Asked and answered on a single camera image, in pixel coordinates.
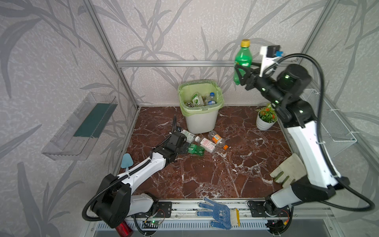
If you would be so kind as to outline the clear bottle pink label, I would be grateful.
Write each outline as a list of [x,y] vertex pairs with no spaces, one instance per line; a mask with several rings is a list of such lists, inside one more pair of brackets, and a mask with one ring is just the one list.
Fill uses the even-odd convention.
[[196,136],[194,140],[207,152],[214,153],[216,151],[216,144],[210,141],[209,139],[205,137]]

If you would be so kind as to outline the clear bottle orange label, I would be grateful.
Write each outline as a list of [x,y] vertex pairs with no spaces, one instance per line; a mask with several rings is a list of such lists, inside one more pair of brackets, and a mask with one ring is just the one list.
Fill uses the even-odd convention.
[[212,140],[216,146],[224,151],[226,151],[229,146],[226,144],[226,140],[219,135],[215,130],[212,130],[208,133],[209,139]]

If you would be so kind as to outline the green bottle yellow cap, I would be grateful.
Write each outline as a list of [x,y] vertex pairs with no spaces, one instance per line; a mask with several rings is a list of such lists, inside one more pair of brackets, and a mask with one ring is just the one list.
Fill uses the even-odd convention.
[[[250,40],[249,39],[243,39],[241,41],[240,50],[238,51],[238,53],[235,57],[235,65],[238,64],[238,65],[244,66],[244,67],[250,67],[251,66],[253,56],[250,52],[249,47],[250,47]],[[245,75],[244,70],[238,69],[238,71],[240,72],[242,77]],[[234,82],[237,86],[240,85],[240,77],[238,76],[236,69],[235,69],[235,73],[234,73]]]

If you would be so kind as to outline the small bottle blue label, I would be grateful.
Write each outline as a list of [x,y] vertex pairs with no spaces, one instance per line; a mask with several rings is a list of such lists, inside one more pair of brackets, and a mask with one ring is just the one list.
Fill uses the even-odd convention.
[[209,106],[217,104],[215,93],[211,92],[209,96],[206,97],[205,103],[206,105],[209,105]]

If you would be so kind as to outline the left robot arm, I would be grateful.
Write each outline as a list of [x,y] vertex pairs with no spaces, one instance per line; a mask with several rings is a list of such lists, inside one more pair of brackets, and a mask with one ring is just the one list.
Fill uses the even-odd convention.
[[186,152],[188,146],[187,137],[175,131],[129,171],[104,177],[95,196],[84,206],[82,218],[88,222],[104,221],[109,227],[116,228],[126,217],[149,212],[154,198],[133,193],[152,175],[174,162],[179,154]]

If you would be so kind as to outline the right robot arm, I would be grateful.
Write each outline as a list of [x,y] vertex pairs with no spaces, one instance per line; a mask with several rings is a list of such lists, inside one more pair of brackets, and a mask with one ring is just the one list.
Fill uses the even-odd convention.
[[[278,76],[271,78],[276,67],[286,59],[303,58],[311,62],[320,78],[320,98],[317,112],[300,98],[312,78],[307,70],[298,64],[290,64]],[[272,208],[295,206],[307,202],[320,202],[334,208],[352,211],[372,211],[376,205],[368,197],[349,186],[348,178],[341,176],[335,168],[324,144],[321,133],[325,79],[320,64],[311,56],[295,53],[278,60],[267,67],[260,65],[262,73],[256,69],[235,64],[235,72],[246,90],[257,89],[273,106],[279,120],[294,139],[304,164],[307,175],[295,181],[269,197],[266,201]],[[346,189],[365,201],[365,207],[345,207],[327,200],[336,194],[336,189]]]

